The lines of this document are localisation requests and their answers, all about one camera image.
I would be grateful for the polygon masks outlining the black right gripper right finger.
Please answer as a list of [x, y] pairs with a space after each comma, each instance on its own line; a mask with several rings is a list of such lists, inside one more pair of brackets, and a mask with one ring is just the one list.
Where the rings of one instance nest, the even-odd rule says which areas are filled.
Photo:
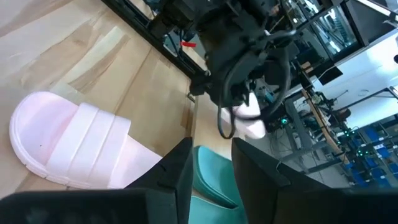
[[396, 188], [331, 188], [240, 138], [231, 155], [249, 223], [397, 224]]

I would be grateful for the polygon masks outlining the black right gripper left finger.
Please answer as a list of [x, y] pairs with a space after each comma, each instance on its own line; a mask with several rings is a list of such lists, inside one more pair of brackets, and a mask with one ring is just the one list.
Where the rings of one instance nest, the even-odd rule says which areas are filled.
[[1, 199], [1, 223], [188, 223], [192, 138], [118, 190], [36, 191]]

